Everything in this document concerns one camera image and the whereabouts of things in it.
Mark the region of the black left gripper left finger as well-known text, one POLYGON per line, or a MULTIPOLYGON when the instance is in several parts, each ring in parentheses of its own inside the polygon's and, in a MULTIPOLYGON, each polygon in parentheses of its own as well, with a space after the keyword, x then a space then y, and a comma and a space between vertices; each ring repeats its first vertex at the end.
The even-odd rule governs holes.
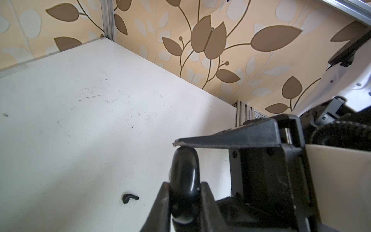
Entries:
POLYGON ((140 232, 170 232, 170 184, 163 182, 140 232))

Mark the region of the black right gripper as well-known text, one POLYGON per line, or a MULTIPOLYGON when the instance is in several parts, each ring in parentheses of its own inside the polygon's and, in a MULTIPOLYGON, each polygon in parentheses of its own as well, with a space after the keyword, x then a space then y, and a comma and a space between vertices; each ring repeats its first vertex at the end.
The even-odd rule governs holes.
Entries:
POLYGON ((231 196, 218 200, 231 232, 318 232, 320 222, 301 121, 282 114, 248 120, 173 145, 230 149, 231 196))

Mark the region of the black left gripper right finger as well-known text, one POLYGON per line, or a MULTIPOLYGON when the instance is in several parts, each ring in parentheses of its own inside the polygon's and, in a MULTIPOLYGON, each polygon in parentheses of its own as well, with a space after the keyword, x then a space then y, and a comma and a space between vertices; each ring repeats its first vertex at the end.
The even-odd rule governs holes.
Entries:
POLYGON ((201 183, 200 232, 229 232, 207 182, 201 183))

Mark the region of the black earbud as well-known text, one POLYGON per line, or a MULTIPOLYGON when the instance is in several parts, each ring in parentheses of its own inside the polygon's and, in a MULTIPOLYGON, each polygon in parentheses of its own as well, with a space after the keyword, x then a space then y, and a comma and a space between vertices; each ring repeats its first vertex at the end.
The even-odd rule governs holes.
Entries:
POLYGON ((130 194, 130 193, 123 194, 123 196, 122 196, 123 204, 129 203, 130 200, 138 201, 139 199, 140 199, 139 196, 136 196, 136 195, 130 194))

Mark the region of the black round charging case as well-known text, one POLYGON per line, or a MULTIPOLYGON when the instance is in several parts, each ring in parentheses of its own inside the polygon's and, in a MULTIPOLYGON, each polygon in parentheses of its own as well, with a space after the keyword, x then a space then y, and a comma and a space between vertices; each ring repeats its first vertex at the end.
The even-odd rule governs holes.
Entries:
POLYGON ((196 150, 178 148, 170 174, 170 210, 178 224, 192 223, 200 210, 200 165, 196 150))

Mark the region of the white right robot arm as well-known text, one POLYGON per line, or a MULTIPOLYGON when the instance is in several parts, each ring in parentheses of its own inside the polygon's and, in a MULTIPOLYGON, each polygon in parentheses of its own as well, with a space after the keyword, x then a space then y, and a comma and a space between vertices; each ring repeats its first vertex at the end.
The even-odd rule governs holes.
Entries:
POLYGON ((347 39, 328 63, 292 115, 177 139, 170 180, 142 231, 370 231, 370 29, 347 39), (200 181, 198 148, 229 151, 229 197, 216 200, 200 181))

